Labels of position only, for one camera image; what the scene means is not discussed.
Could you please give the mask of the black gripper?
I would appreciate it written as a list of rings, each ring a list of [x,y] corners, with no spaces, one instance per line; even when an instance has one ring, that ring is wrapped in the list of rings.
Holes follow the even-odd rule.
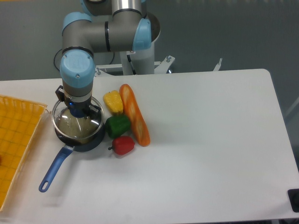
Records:
[[[68,94],[60,85],[55,94],[60,102],[64,102],[71,115],[74,117],[97,118],[100,115],[100,108],[91,104],[92,91],[88,94],[76,97]]]

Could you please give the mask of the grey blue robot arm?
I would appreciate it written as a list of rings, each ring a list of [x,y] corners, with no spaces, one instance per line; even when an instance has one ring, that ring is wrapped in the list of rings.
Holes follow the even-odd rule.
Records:
[[[140,51],[151,47],[151,23],[144,0],[82,0],[84,13],[65,16],[60,75],[56,91],[72,116],[96,113],[91,103],[96,66],[94,53]]]

